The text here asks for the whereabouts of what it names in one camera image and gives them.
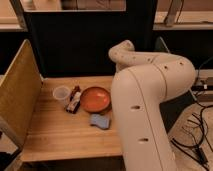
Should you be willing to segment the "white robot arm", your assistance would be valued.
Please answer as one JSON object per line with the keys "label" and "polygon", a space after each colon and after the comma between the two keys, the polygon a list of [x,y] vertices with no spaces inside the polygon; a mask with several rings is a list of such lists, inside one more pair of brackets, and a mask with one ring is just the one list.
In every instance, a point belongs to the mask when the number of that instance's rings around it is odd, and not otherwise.
{"label": "white robot arm", "polygon": [[191,88],[193,64],[170,53],[137,52],[129,40],[113,46],[109,58],[116,63],[111,103],[126,170],[177,171],[160,104]]}

